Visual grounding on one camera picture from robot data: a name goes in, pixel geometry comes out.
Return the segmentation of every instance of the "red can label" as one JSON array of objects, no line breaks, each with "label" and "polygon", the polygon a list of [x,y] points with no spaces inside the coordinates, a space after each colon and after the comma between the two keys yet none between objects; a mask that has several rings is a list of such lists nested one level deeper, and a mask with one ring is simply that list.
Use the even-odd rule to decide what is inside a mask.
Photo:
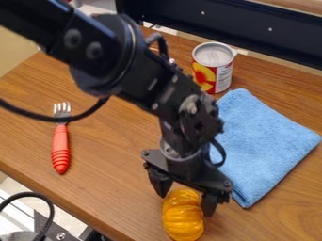
[{"label": "red can label", "polygon": [[192,70],[195,82],[209,94],[220,93],[232,83],[233,61],[219,67],[207,67],[193,61]]}]

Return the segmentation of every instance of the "blue cloth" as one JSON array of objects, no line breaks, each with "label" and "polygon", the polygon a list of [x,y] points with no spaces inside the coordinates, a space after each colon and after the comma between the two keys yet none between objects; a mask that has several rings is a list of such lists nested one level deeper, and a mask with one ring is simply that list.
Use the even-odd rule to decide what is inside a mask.
[{"label": "blue cloth", "polygon": [[[318,145],[321,136],[263,104],[245,89],[218,102],[224,133],[216,140],[227,153],[219,169],[233,182],[233,198],[249,208]],[[210,150],[214,163],[221,160]]]}]

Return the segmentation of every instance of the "red fork handle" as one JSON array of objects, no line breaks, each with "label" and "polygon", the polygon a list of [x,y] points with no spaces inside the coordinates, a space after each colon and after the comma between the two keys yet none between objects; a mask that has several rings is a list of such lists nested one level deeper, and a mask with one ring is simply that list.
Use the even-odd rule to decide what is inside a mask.
[{"label": "red fork handle", "polygon": [[68,130],[66,125],[58,125],[54,131],[52,161],[54,169],[64,174],[70,165],[71,152],[68,146]]}]

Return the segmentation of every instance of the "metal can lid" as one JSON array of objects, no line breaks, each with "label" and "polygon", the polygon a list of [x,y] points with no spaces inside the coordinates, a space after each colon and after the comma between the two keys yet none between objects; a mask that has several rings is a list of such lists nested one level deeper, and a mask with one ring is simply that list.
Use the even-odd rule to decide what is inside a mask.
[{"label": "metal can lid", "polygon": [[233,61],[233,49],[220,42],[206,42],[198,45],[192,53],[193,58],[203,66],[218,67]]}]

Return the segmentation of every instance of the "orange squash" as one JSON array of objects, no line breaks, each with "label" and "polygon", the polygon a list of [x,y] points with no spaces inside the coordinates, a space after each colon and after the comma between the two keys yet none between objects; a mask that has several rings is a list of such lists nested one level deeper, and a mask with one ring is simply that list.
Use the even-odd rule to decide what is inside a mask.
[{"label": "orange squash", "polygon": [[195,241],[204,231],[201,197],[192,189],[171,191],[162,205],[162,221],[175,241]]}]

